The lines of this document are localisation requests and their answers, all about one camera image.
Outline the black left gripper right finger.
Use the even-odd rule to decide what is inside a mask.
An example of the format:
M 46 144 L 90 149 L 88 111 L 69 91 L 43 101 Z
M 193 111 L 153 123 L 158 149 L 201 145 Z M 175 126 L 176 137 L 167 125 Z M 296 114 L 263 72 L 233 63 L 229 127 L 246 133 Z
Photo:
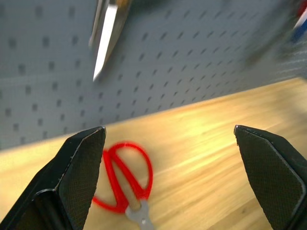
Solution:
M 307 161 L 284 137 L 236 125 L 249 184 L 274 230 L 307 228 Z

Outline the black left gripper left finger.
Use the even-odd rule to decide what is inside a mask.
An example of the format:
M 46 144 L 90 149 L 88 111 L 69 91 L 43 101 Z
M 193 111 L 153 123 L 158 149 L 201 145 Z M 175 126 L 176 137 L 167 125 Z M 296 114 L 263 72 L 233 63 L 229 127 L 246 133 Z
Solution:
M 99 177 L 104 126 L 63 143 L 39 170 L 0 223 L 2 230 L 81 230 Z

